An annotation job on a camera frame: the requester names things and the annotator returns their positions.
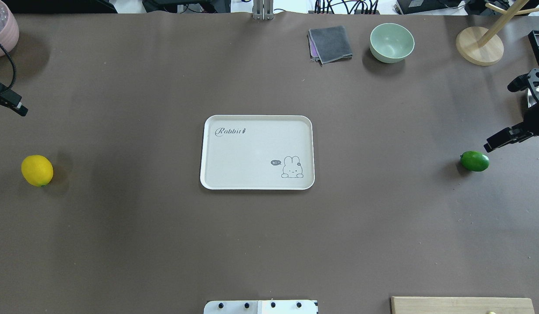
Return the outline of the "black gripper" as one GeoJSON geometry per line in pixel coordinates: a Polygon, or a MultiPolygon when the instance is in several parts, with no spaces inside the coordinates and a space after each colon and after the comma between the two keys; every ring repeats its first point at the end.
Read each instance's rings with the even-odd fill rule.
{"type": "Polygon", "coordinates": [[[487,138],[484,145],[485,151],[490,153],[495,149],[508,144],[520,143],[533,137],[531,131],[539,131],[539,68],[532,69],[529,73],[515,77],[507,86],[510,92],[524,91],[528,89],[535,101],[523,114],[523,123],[512,127],[506,127],[498,133],[487,138]]]}

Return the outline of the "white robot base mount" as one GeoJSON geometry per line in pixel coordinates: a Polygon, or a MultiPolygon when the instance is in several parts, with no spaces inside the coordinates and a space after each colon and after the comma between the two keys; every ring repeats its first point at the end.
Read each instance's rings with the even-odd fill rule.
{"type": "Polygon", "coordinates": [[[204,314],[318,314],[316,300],[212,300],[204,314]]]}

